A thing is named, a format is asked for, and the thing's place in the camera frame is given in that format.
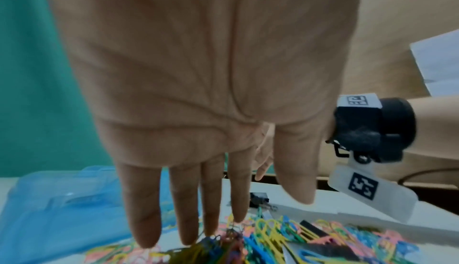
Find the cable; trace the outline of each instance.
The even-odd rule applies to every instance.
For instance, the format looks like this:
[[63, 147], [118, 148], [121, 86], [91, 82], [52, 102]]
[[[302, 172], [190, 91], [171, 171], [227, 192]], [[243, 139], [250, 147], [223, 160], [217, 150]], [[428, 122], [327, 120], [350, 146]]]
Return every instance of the cable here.
[[415, 172], [415, 173], [408, 174], [407, 176], [404, 176], [404, 177], [400, 178], [397, 181], [397, 184], [402, 186], [405, 183], [405, 181], [407, 181], [407, 180], [409, 180], [409, 179], [411, 179], [411, 178], [413, 178], [415, 176], [421, 176], [421, 175], [424, 175], [424, 174], [435, 173], [435, 172], [449, 172], [449, 171], [459, 171], [459, 167], [431, 169], [431, 170], [424, 170], [424, 171]]

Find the skin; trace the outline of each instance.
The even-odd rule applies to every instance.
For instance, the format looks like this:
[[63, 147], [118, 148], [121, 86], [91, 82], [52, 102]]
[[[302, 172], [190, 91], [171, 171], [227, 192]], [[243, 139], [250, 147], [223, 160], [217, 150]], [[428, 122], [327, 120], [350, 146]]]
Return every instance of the skin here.
[[162, 166], [184, 244], [198, 236], [199, 187], [205, 234], [217, 228], [225, 152], [233, 215], [244, 219], [263, 122], [275, 125], [279, 183], [313, 202], [359, 0], [50, 3], [140, 246], [160, 237]]

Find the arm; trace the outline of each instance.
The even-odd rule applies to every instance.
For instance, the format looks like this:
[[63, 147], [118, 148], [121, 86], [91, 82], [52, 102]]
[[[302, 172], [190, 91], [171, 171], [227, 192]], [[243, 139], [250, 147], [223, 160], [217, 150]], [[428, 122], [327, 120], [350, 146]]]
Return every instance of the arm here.
[[459, 160], [459, 96], [409, 100], [416, 138], [407, 152]]

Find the beige wall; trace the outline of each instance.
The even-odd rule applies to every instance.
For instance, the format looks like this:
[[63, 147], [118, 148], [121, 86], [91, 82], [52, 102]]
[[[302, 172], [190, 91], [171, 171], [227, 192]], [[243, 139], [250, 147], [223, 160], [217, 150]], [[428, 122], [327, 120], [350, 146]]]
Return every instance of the beige wall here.
[[[409, 44], [458, 28], [459, 0], [361, 0], [343, 93], [426, 96]], [[321, 175], [327, 175], [335, 161], [332, 148], [324, 147]], [[443, 167], [459, 167], [459, 162], [407, 154], [402, 163], [378, 170], [386, 178], [398, 179], [415, 171]], [[459, 184], [459, 172], [420, 176], [416, 181]]]

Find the teal wall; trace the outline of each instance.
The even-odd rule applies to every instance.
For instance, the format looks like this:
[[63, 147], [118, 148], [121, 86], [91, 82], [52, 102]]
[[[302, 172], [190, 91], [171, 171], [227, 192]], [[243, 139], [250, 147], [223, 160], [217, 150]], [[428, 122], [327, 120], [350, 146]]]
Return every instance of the teal wall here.
[[46, 0], [0, 0], [0, 177], [110, 164]]

